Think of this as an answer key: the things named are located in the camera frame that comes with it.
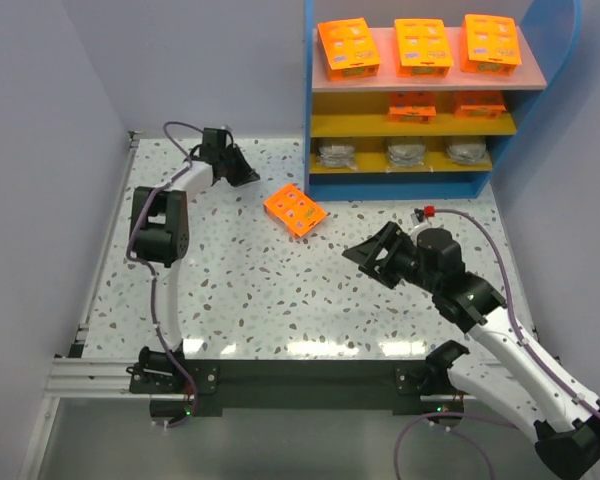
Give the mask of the orange Scrub Daddy box top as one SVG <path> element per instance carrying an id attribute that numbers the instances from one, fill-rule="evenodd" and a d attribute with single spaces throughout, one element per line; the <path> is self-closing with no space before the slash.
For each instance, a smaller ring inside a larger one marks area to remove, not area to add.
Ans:
<path id="1" fill-rule="evenodd" d="M 517 25 L 511 17 L 466 14 L 458 49 L 465 73 L 511 76 L 522 64 Z"/>

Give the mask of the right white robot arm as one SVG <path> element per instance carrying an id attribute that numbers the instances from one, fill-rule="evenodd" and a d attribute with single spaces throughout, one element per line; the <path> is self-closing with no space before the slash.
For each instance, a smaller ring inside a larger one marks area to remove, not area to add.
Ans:
<path id="1" fill-rule="evenodd" d="M 453 388 L 476 397 L 529 438 L 554 475 L 580 479 L 600 460 L 600 396 L 538 343 L 509 300 L 466 269 L 449 231 L 422 222 L 406 233 L 389 222 L 343 255 L 390 289 L 404 282 L 430 294 L 445 320 L 500 362 L 507 373 L 490 373 L 454 341 L 427 357 Z"/>

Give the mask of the orange scrub daddy box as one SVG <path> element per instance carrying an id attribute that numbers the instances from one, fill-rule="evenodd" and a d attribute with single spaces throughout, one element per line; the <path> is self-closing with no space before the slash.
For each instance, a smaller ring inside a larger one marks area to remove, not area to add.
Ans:
<path id="1" fill-rule="evenodd" d="M 287 184 L 263 203 L 264 211 L 294 238 L 305 237 L 327 212 L 293 184 Z"/>
<path id="2" fill-rule="evenodd" d="M 522 64 L 517 25 L 511 17 L 466 14 L 458 49 L 465 73 L 511 76 Z"/>

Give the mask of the orange Scrub Mommy box top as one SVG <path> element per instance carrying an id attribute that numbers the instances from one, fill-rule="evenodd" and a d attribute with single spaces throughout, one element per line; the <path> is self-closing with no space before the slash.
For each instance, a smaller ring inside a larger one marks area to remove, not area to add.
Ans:
<path id="1" fill-rule="evenodd" d="M 506 111 L 500 91 L 460 91 L 454 97 L 454 115 L 459 118 L 497 119 Z"/>

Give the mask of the bagged silver sponges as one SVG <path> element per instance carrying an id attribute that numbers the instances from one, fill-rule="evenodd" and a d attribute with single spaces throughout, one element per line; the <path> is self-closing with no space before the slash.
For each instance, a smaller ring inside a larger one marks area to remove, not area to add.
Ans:
<path id="1" fill-rule="evenodd" d="M 324 168 L 357 169 L 356 145 L 352 138 L 335 137 L 316 140 L 317 164 Z"/>
<path id="2" fill-rule="evenodd" d="M 390 137 L 385 140 L 390 170 L 419 167 L 424 164 L 427 146 L 422 137 Z"/>
<path id="3" fill-rule="evenodd" d="M 457 164 L 478 165 L 488 160 L 484 136 L 448 136 L 445 147 L 449 158 Z"/>

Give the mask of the orange scrub mommy box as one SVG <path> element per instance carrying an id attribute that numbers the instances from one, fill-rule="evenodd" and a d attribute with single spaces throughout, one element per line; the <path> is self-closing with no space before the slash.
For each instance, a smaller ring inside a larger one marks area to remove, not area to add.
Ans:
<path id="1" fill-rule="evenodd" d="M 500 91 L 460 91 L 454 97 L 454 115 L 459 118 L 497 119 L 506 111 Z"/>
<path id="2" fill-rule="evenodd" d="M 388 120 L 402 123 L 431 123 L 437 115 L 433 92 L 391 92 Z"/>

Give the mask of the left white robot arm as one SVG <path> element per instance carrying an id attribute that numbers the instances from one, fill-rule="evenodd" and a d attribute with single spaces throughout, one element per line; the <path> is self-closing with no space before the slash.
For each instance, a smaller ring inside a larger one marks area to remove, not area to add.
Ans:
<path id="1" fill-rule="evenodd" d="M 226 128 L 168 121 L 163 133 L 183 154 L 182 166 L 161 184 L 134 190 L 126 259 L 148 269 L 148 312 L 161 353 L 173 372 L 189 378 L 178 321 L 179 274 L 190 242 L 188 204 L 221 180 L 241 187 L 260 176 Z"/>

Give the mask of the orange Scrub Mommy box bottom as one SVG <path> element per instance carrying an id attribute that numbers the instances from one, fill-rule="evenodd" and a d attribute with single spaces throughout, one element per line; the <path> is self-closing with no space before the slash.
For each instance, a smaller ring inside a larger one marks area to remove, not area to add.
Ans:
<path id="1" fill-rule="evenodd" d="M 431 123 L 437 115 L 433 92 L 391 92 L 388 120 L 402 123 Z"/>

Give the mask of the orange sponge box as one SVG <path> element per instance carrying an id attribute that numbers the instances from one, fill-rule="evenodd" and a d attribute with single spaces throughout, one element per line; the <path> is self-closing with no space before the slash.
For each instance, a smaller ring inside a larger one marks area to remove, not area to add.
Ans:
<path id="1" fill-rule="evenodd" d="M 396 19 L 394 53 L 398 77 L 444 78 L 454 66 L 445 24 L 441 19 Z"/>
<path id="2" fill-rule="evenodd" d="M 364 18 L 319 23 L 317 34 L 329 81 L 367 78 L 378 74 L 381 58 Z"/>

